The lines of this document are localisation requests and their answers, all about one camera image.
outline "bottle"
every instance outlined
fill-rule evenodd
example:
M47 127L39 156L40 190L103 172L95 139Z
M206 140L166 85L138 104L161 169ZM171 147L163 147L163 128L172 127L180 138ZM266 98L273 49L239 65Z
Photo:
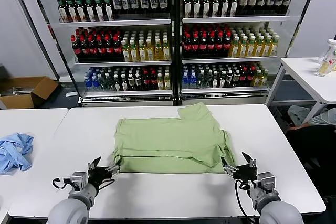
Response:
M199 12L201 10L201 1L194 0L193 6L194 6L194 18L199 18Z
M191 17L191 1L190 0L184 0L183 1L183 15L185 18L190 18Z
M238 0L231 0L230 6L230 17L234 17L237 11Z
M78 22L86 22L87 12L82 0L76 0L76 11L78 13Z
M281 7L281 14L282 15L286 15L287 14L287 10L288 10L288 7L289 7L289 4L292 0L283 0L282 2L282 7Z
M212 1L212 17L217 17L218 15L218 9L219 9L219 0L213 0Z
M273 42L271 43L271 46L268 51L268 56L276 56L277 55L277 49L278 49L278 42L279 42L279 35L275 35L273 38Z
M254 47L253 52L252 52L253 57L260 57L261 56L261 49L262 49L262 46L263 46L263 44L262 44L263 41L264 41L264 37L263 37L263 35L260 35L258 37L258 41L257 41L257 43Z
M122 4L123 13L129 14L130 13L130 9L131 9L131 2L130 2L130 0L121 0L121 4Z
M69 10L66 8L66 4L63 0L57 0L58 2L58 11L60 13L61 22L70 22L71 15Z
M262 49L261 49L261 55L262 55L263 57L269 55L269 49L270 49L270 47L271 47L271 40L272 40L272 36L267 35L267 36L266 36L265 43L264 43L264 45L263 45L263 47L262 47Z
M250 40L247 44L247 49L246 49L246 53L245 53L245 57L253 57L253 50L254 50L254 47L255 47L255 43L256 43L256 36L251 36L250 37Z
M221 17L226 17L229 13L229 0L222 0L221 7Z
M234 41L230 47L229 50L229 58L236 58L237 53L238 53L238 42L239 42L239 37L235 36Z
M67 3L68 3L68 11L70 13L71 20L73 22L78 22L79 17L78 17L77 11L76 11L75 4L73 3L72 0L67 0Z
M259 81L259 86L266 86L267 77L268 77L268 69L265 69L263 77L261 78L261 81Z
M246 47L247 47L247 36L243 36L238 46L238 53L237 53L238 57L240 58L245 57Z
M258 69L256 76L254 76L254 78L253 78L251 86L253 86L253 87L259 86L259 82L261 81L261 79L262 79L261 70Z

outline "dark bottle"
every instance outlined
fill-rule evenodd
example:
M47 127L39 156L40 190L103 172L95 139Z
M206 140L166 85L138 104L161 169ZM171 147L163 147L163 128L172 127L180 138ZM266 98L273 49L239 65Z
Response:
M96 5L92 3L92 0L85 0L86 2L86 11L88 12L88 20L91 22L96 21Z
M212 32L208 40L207 52L209 54L213 54L214 51L215 51L215 33Z
M104 13L105 17L104 19L107 21L112 21L113 20L113 12L112 12L112 5L110 3L110 0L104 0Z
M131 3L130 0L121 0L122 3L122 9L124 14L129 14L131 9Z
M82 56L82 50L80 49L80 45L77 43L74 35L71 35L71 46L75 55L80 58Z
M151 73L151 83L152 83L152 90L157 90L158 85L157 85L157 77L156 77L155 70L152 70L152 73Z
M238 0L230 1L230 17L236 16L237 6L238 6Z
M84 8L82 0L76 0L76 11L78 13L78 21L79 22L86 22L87 11Z
M201 42L200 42L200 53L205 54L207 48L207 39L206 39L206 32L202 34Z
M193 41L191 42L191 53L197 54L198 53L198 47L199 47L198 33L195 33Z
M222 0L220 8L221 8L221 17L226 17L230 13L229 0Z
M223 53L223 33L219 33L215 43L215 51L217 54Z
M183 1L183 16L185 18L191 18L191 1L190 0Z
M120 15L122 11L122 3L121 0L112 0L113 1L113 8L116 15Z
M159 12L159 0L150 0L153 13Z

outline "yellow bottle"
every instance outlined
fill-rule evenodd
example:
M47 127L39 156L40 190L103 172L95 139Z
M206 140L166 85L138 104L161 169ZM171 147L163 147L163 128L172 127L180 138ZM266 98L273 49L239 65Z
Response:
M230 46L230 50L229 50L229 58L236 58L237 57L237 53L238 53L238 42L239 42L239 37L235 36L233 43Z
M267 35L266 40L265 40L265 42L263 44L263 47L261 49L261 56L263 56L263 57L268 56L268 52L269 52L269 49L271 47L271 40L272 40L272 36Z
M275 35L273 37L273 42L271 43L271 47L269 48L268 56L276 56L277 55L279 39L280 39L279 35Z
M253 57L260 57L260 54L261 54L261 49L262 49L262 46L263 46L263 40L264 40L264 37L263 37L263 35L260 35L259 37L258 37L258 41L257 41L257 43L256 43L256 45L255 45L255 47L254 47L254 50L253 50L253 52L252 52L252 56Z
M155 57L154 60L163 60L163 51L160 39L155 39Z
M147 56L148 56L148 61L154 61L154 51L153 51L153 47L152 47L152 40L151 39L147 39Z
M148 55L145 45L143 44L143 39L139 39L139 55L141 61L148 61Z
M133 61L130 53L130 48L126 40L123 40L121 42L121 45L122 45L122 54L124 55L125 61Z
M256 36L252 35L247 43L245 57L253 57L253 50L256 44Z
M245 57L246 46L247 46L247 36L243 36L241 38L241 41L239 42L239 46L238 46L237 55L238 55L239 58Z

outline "cardboard box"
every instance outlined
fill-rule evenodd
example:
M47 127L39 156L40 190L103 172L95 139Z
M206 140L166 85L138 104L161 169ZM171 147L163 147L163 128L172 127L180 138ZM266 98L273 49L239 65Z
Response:
M48 77L20 77L0 80L0 90L12 87L33 88L30 94L8 95L0 97L1 107L6 109L32 109L44 103L57 88L58 83Z

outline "bottle label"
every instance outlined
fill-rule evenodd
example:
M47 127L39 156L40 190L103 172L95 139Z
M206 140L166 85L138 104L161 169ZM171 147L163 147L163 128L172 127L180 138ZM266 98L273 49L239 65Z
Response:
M121 0L113 0L113 6L114 6L114 9L121 10L122 8Z
M77 11L78 11L80 20L81 20L82 22L86 22L86 17L85 17L85 13L84 13L83 8L82 8L82 7L78 7L78 8L77 8Z
M254 49L254 46L252 46L252 45L248 46L247 54L246 54L247 57L252 57L253 49Z
M219 83L219 87L220 87L220 88L223 88L223 87L224 87L224 84L225 84L225 80L221 80L221 82Z
M60 8L60 9L58 9L58 11L61 15L62 22L68 22L68 16L67 16L67 13L65 12L64 8Z
M141 8L142 9L148 9L149 8L149 1L148 0L140 0L141 2Z
M127 91L127 83L123 83L123 84L122 84L122 89L123 89L124 91Z
M237 10L237 2L232 2L231 10L230 10L230 17L234 17Z
M229 3L228 2L224 2L223 6L222 6L221 17L226 17L228 7L229 7Z
M247 1L248 0L239 0L239 5L245 6L245 5L247 5Z
M164 60L169 60L169 48L163 48Z
M239 57L245 57L245 52L246 52L246 47L241 47Z
M262 53L262 56L268 56L268 51L269 51L269 45L265 45L264 52Z
M137 53L136 53L136 51L134 51L134 50L131 50L131 56L132 56L132 60L133 61L138 61L138 59L137 59Z
M196 3L194 5L194 18L198 18L199 17L199 11L201 9L201 4L200 3Z
M256 3L257 3L257 0L248 0L247 4L253 6L253 5L256 5Z
M95 21L92 7L88 6L86 10L88 11L90 21L91 22Z
M165 9L168 7L168 1L167 0L159 0L160 1L160 8Z
M109 21L112 21L113 20L113 14L112 14L112 8L111 8L111 6L106 6L105 10L106 10L106 13L107 13L107 19Z
M115 86L115 88L116 88L115 90L116 90L117 92L120 91L120 85L119 85L118 83L116 83L114 86Z
M128 10L130 8L130 0L121 0L122 8Z
M278 45L272 45L270 56L277 55L277 49L278 49Z
M190 13L191 13L191 4L187 3L185 4L185 17L190 18Z
M212 7L212 17L217 17L219 3L214 3Z
M131 8L132 9L138 9L139 8L138 0L130 0L130 2L131 2Z
M145 61L145 50L141 49L139 50L139 53L140 53L140 59L141 61Z
M77 15L76 15L76 12L75 12L75 9L70 7L69 8L69 13L71 15L71 18L73 20L73 22L78 22L78 19L77 19Z
M203 18L207 18L209 14L210 3L205 3L203 6Z
M260 56L261 48L262 48L262 46L257 46L255 57L259 57Z
M154 60L154 58L153 58L153 51L147 49L147 54L148 54L148 60L149 61L153 61Z
M237 57L237 51L238 51L238 47L232 48L232 57Z
M151 0L151 8L156 9L159 7L159 0Z
M266 2L266 0L257 0L257 5L264 6L265 2Z
M283 1L284 0L275 0L274 4L277 5L277 6L282 5Z

